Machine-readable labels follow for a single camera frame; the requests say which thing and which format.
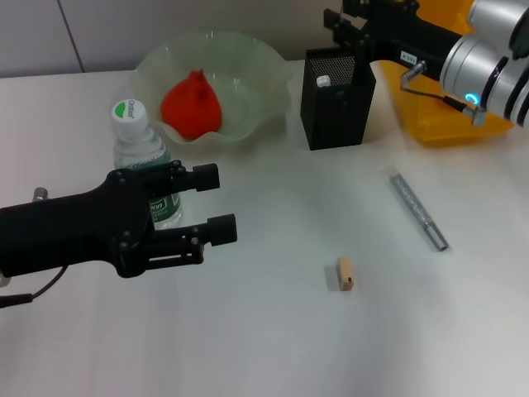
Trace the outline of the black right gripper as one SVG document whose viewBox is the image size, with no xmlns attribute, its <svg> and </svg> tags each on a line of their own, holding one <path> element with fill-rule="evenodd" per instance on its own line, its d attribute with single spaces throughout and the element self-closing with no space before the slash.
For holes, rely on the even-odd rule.
<svg viewBox="0 0 529 397">
<path fill-rule="evenodd" d="M 342 13 L 367 17 L 365 34 L 330 8 L 323 12 L 323 25 L 359 65 L 368 63 L 368 53 L 370 61 L 387 60 L 407 67 L 424 61 L 426 77 L 440 81 L 441 70 L 461 35 L 422 20 L 418 8 L 418 1 L 410 0 L 343 0 Z"/>
</svg>

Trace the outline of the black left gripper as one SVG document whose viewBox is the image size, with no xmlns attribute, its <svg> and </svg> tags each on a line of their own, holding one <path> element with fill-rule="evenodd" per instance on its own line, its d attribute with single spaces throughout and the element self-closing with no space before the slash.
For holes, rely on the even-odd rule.
<svg viewBox="0 0 529 397">
<path fill-rule="evenodd" d="M 1 272 L 6 277 L 103 261 L 123 278 L 145 272 L 150 222 L 146 174 L 114 170 L 83 194 L 1 210 Z"/>
</svg>

